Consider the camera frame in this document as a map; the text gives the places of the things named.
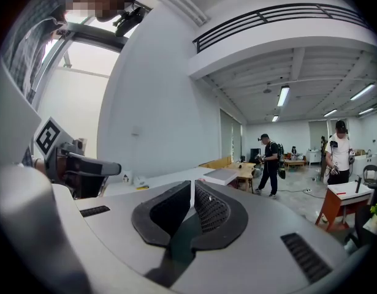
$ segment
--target fluorescent light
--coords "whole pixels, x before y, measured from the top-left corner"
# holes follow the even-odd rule
[[[324,116],[332,115],[335,112],[337,112],[337,109],[334,109],[333,111],[330,111],[330,112],[326,113]]]
[[[374,86],[375,86],[375,84],[368,85],[363,90],[361,90],[361,92],[358,92],[356,95],[354,95],[353,97],[351,97],[350,100],[356,100],[358,97],[360,97],[361,95],[364,95],[367,91],[369,91],[370,89],[372,89],[372,87],[374,87]]]
[[[279,107],[282,107],[285,103],[286,96],[288,95],[289,92],[289,86],[282,86],[281,87],[281,94],[280,98],[278,99],[278,105]]]
[[[370,112],[372,110],[373,110],[373,108],[369,108],[368,110],[360,112],[359,115],[363,115],[364,113]]]

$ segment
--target air vent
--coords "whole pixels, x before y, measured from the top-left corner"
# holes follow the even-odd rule
[[[322,279],[331,272],[330,267],[300,235],[291,233],[281,236],[281,239],[310,283]]]
[[[108,207],[100,206],[100,207],[81,210],[80,214],[82,215],[82,217],[85,218],[85,217],[93,216],[95,214],[106,213],[107,211],[110,211]]]

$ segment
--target black railing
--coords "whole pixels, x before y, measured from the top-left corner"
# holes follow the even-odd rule
[[[371,29],[360,14],[344,7],[320,3],[291,3],[265,7],[232,18],[205,32],[193,42],[196,44],[197,52],[200,53],[211,45],[246,29],[298,18],[330,18]]]

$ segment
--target chair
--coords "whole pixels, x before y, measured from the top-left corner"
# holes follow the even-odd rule
[[[375,179],[369,179],[369,178],[367,178],[367,174],[368,174],[367,172],[368,171],[375,171],[375,172],[377,172],[377,166],[375,166],[373,164],[369,164],[369,165],[365,166],[365,168],[362,171],[362,176],[364,178],[364,184],[367,185],[367,184],[376,183]]]

